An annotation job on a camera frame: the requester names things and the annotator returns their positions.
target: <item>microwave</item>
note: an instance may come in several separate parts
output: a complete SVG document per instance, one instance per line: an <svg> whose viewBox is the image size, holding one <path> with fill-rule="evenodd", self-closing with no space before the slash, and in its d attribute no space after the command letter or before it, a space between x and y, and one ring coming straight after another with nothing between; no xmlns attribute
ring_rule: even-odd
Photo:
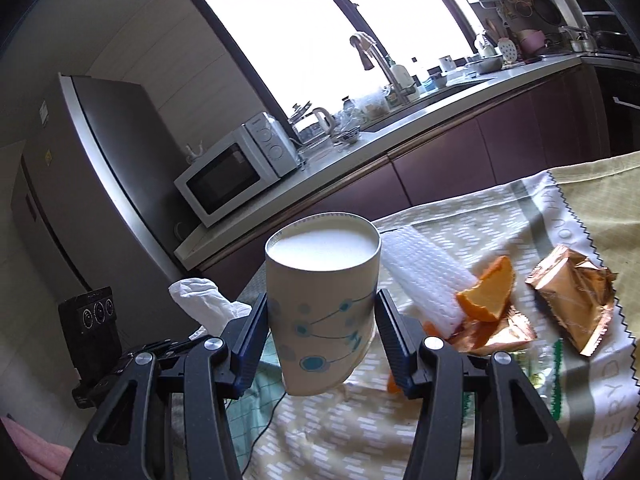
<svg viewBox="0 0 640 480"><path fill-rule="evenodd" d="M226 134L174 184L206 227L298 167L281 124L263 112Z"/></svg>

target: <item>frying pan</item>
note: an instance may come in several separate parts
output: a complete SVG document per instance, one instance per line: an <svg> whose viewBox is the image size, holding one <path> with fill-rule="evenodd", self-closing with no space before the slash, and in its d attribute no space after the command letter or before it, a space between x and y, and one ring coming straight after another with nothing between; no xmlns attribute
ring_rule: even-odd
<svg viewBox="0 0 640 480"><path fill-rule="evenodd" d="M560 9L551 0L532 0L533 10L536 14L554 27L565 27L566 23L560 13Z"/></svg>

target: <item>copper foil wrapper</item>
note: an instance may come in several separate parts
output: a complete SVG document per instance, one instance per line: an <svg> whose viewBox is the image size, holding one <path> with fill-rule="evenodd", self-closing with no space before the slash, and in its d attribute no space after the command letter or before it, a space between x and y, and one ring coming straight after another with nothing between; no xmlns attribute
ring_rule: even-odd
<svg viewBox="0 0 640 480"><path fill-rule="evenodd" d="M531 271L526 283L535 288L584 356L598 347L613 316L613 280L617 274L565 245L558 245Z"/></svg>
<svg viewBox="0 0 640 480"><path fill-rule="evenodd" d="M467 318L448 342L459 352L489 355L499 350L517 350L537 338L529 319L510 306L494 323Z"/></svg>

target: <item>kitchen sink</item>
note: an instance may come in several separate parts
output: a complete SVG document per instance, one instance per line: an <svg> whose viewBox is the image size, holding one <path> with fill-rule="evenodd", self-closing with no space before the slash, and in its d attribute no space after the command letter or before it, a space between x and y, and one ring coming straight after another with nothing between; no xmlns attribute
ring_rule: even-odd
<svg viewBox="0 0 640 480"><path fill-rule="evenodd" d="M452 95L465 91L468 88L472 88L483 82L485 82L485 80L456 83L451 86L444 87L443 89L438 90L426 97L423 97L420 100L417 100L416 102L413 102L405 106L404 108L398 108L397 110L393 111L389 115L386 115L385 117L383 117L382 119L380 119L375 123L366 124L365 126L362 127L362 131L378 132L382 128L386 128L390 124L398 122L400 119L404 119L405 117L417 112L418 110L422 110L427 106L433 105L438 101L442 101L447 97L451 97Z"/></svg>

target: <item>pink cloth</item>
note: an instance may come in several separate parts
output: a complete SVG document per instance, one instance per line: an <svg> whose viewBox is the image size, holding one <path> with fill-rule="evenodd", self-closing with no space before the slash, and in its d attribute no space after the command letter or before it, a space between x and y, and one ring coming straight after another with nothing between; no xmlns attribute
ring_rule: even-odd
<svg viewBox="0 0 640 480"><path fill-rule="evenodd" d="M9 418L2 417L2 423L34 473L46 480L60 480L71 458L68 447L50 444Z"/></svg>

